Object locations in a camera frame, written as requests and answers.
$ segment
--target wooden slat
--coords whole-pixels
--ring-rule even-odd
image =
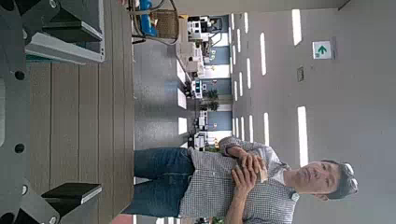
[[[111,2],[104,1],[106,61],[99,65],[99,223],[113,218],[113,67]]]
[[[52,64],[50,187],[78,181],[78,66]]]
[[[50,189],[50,63],[30,63],[30,150],[27,178],[42,194]]]
[[[121,11],[125,10],[111,1],[113,23],[113,119],[114,119],[114,207],[116,216],[129,202],[130,187],[125,183],[125,91],[123,69],[123,44]]]
[[[98,64],[79,68],[79,181],[98,183]],[[89,213],[98,223],[98,203]]]
[[[132,200],[134,185],[133,164],[134,164],[134,83],[133,83],[133,50],[132,50],[132,27],[128,13],[122,11],[122,31],[124,48],[124,83],[125,83],[125,169],[126,184],[131,186],[129,199]]]

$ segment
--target jeans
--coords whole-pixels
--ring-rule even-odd
[[[154,148],[134,153],[134,175],[150,179],[134,185],[134,197],[123,214],[178,217],[180,202],[194,173],[186,148]]]

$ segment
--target sunglasses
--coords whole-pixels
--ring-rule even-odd
[[[345,163],[343,167],[348,175],[353,176],[355,174],[352,166],[349,163]],[[358,180],[356,180],[355,178],[351,178],[348,181],[349,181],[349,186],[355,191],[355,193],[357,193],[359,190],[358,189]]]

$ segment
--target man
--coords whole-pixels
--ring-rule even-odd
[[[181,148],[136,151],[135,175],[151,181],[134,186],[124,213],[289,224],[299,194],[328,201],[358,192],[348,163],[316,161],[291,170],[263,144],[227,137],[219,146],[222,154]],[[268,180],[258,181],[260,171]]]

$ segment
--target hand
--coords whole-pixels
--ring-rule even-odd
[[[250,172],[258,174],[260,170],[266,172],[265,163],[260,156],[252,155],[247,152],[239,157],[242,168],[247,168]]]
[[[235,182],[234,196],[246,198],[256,185],[256,174],[249,171],[247,168],[241,170],[239,167],[232,169],[231,173],[233,175],[233,181]]]

